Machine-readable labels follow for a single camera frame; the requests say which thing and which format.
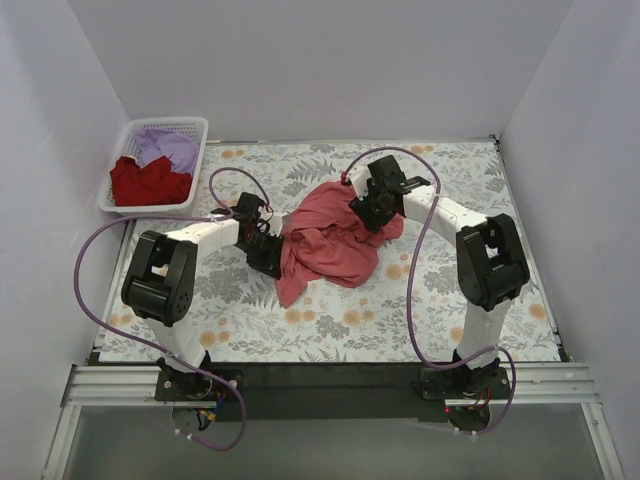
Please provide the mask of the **salmon pink t shirt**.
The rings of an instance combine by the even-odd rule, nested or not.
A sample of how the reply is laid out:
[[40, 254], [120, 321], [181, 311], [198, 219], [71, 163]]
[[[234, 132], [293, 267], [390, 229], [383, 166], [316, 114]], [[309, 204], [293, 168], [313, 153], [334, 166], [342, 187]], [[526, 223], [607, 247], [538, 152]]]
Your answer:
[[399, 215], [379, 232], [368, 231], [349, 207], [354, 198], [352, 187], [325, 182], [292, 212], [281, 232], [276, 288], [282, 307], [291, 307], [308, 284], [320, 278], [347, 288], [364, 284], [378, 266], [378, 249], [402, 235], [404, 220]]

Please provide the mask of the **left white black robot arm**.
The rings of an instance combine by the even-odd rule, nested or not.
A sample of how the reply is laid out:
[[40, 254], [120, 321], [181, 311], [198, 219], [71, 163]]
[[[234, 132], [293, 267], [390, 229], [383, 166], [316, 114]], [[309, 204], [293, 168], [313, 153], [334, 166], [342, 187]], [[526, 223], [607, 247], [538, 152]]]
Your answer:
[[243, 193], [237, 205], [192, 218], [182, 229], [140, 235], [121, 299], [151, 328], [162, 347], [162, 365], [181, 372], [178, 387], [188, 398], [203, 399], [213, 386], [211, 373], [200, 367], [206, 351], [185, 319], [194, 299], [197, 267], [220, 250], [236, 247], [245, 253], [249, 267], [280, 278], [285, 218], [260, 197]]

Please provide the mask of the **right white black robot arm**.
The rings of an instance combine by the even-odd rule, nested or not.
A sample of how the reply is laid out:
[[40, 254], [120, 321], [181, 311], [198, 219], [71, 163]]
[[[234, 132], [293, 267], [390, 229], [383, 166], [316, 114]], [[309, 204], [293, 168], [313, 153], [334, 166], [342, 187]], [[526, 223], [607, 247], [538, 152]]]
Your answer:
[[500, 335], [508, 310], [530, 280], [515, 221], [487, 216], [442, 195], [442, 182], [409, 178], [387, 147], [366, 166], [353, 162], [341, 182], [354, 189], [351, 210], [377, 233], [396, 216], [418, 222], [456, 250], [460, 291], [467, 301], [463, 337], [449, 364], [454, 389], [475, 397], [489, 384], [486, 367], [499, 360]]

